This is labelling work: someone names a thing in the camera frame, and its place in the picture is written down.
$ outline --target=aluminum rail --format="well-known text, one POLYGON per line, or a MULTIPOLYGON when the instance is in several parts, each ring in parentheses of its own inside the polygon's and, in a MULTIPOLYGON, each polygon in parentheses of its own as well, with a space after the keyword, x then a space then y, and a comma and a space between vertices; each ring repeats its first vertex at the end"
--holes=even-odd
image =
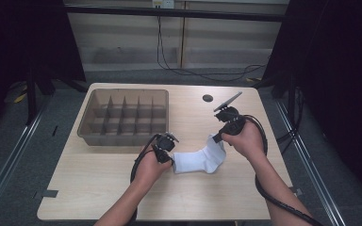
MULTIPOLYGON (((281 114, 281 117, 284 121, 285 126, 290 131, 292 129, 292 125, 288 119, 288 113, 284 106, 284 104, 277 102, 278 110, 281 114)), ((316 168, 310 154, 307 151, 307 148, 302 141, 301 136, 299 133, 296 133, 295 138, 293 139, 295 147, 298 151, 299 156, 302 159, 305 169, 310 177, 310 180, 316 189, 320 200, 322 202, 322 206, 324 207, 328 217, 330 218, 332 224, 334 226, 345 226, 345 222, 343 221, 342 215, 337 208, 334 199, 331 196, 331 193, 328 191, 328 188, 325 186, 324 181, 322 180, 319 171, 316 168)))
POLYGON ((29 125, 27 125, 25 127, 22 135, 20 136, 19 140, 17 141, 16 146, 11 151, 10 156, 7 159, 7 162, 1 169, 1 171, 0 171, 0 198, 5 190, 6 185, 8 184, 10 176, 13 174, 14 170, 16 169, 17 164, 20 161, 20 159, 23 155, 23 152, 25 151, 25 148, 27 147, 29 140, 32 138, 35 130, 37 129, 38 124, 40 123, 40 120, 41 120, 42 113, 47 108, 47 106, 50 102, 50 98, 51 98, 50 96, 44 98, 40 111, 36 115, 35 119, 29 125))

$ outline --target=forearm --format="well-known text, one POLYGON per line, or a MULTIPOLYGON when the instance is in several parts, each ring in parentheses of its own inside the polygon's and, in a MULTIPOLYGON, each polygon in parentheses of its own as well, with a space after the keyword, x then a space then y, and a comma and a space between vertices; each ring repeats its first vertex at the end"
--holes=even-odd
MULTIPOLYGON (((250 160, 250 162, 256 172, 258 181, 269 195, 310 216, 310 213, 290 191, 264 154, 250 160)), ((274 225, 309 225, 273 203, 268 201, 266 203, 274 225)))
POLYGON ((148 193, 150 186, 134 181, 124 194, 95 223, 95 226, 125 225, 134 214, 138 204, 148 193))

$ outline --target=human hand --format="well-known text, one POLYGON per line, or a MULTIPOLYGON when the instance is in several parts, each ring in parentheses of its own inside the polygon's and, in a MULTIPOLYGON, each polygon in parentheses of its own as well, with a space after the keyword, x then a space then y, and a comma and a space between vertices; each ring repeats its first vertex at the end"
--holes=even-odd
POLYGON ((258 128, 246 121, 242 131, 235 136, 222 134, 222 140, 234 146, 235 150, 252 161, 256 156, 265 156, 263 141, 258 128))
POLYGON ((172 166, 172 161, 165 163, 157 162, 155 152, 151 149, 142 158, 138 165, 134 181, 142 183, 144 186, 151 187, 161 174, 172 166))

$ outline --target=white wall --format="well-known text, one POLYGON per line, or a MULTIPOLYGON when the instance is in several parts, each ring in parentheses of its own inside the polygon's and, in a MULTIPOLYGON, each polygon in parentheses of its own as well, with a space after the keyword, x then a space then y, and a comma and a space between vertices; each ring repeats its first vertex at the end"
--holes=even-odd
MULTIPOLYGON (((148 0, 66 0, 65 3, 152 6, 152 1, 148 0)), ((175 8, 284 14, 287 3, 285 0, 176 1, 175 8)), ((69 19, 86 72, 159 68, 156 63, 157 17, 69 13, 69 19)), ((164 54, 172 68, 242 68, 264 64, 280 26, 280 23, 270 22, 169 17, 162 17, 160 21, 164 54)))

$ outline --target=small black disc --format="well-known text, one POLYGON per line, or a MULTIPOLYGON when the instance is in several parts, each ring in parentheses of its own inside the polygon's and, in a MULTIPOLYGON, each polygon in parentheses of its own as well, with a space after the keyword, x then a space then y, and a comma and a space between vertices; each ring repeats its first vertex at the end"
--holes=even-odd
POLYGON ((213 101, 213 97, 211 95, 209 95, 209 94, 204 95, 203 99, 206 102, 212 102, 213 101))

